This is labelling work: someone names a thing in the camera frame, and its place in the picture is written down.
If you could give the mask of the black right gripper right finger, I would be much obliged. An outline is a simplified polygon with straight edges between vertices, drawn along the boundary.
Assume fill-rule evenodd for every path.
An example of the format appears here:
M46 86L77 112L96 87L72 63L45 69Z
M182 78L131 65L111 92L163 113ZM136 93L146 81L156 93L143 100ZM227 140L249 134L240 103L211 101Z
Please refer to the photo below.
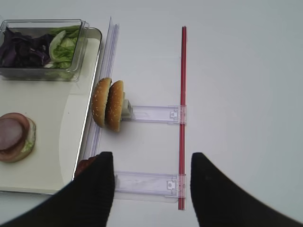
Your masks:
M224 175L203 153L191 158L190 192L201 227L301 227Z

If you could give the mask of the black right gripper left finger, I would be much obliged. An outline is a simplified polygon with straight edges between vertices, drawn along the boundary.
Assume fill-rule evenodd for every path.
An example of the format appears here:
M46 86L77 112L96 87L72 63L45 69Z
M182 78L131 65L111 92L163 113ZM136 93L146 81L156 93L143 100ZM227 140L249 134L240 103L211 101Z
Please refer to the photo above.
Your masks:
M115 193L113 154L102 152L58 193L4 227L105 227Z

